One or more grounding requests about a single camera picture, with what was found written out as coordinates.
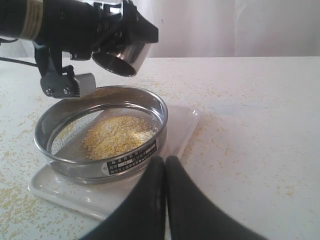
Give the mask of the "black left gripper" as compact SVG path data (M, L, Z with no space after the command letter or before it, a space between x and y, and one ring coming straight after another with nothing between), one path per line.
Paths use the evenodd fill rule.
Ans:
M88 4L97 13L97 30L89 46L91 54L159 42L159 29L140 14L131 0L90 0Z

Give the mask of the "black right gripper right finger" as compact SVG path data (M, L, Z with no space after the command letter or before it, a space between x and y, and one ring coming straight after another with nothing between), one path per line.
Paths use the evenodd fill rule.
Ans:
M212 203L176 156L165 160L166 199L172 240L264 240Z

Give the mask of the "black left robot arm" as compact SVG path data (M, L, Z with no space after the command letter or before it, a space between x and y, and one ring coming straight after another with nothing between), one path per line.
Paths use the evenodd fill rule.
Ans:
M0 35L72 54L159 41L130 0L2 0Z

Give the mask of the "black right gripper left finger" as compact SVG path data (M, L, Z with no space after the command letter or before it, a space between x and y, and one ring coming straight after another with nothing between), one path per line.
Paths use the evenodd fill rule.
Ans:
M166 225L164 160L151 158L120 206L83 240L163 240Z

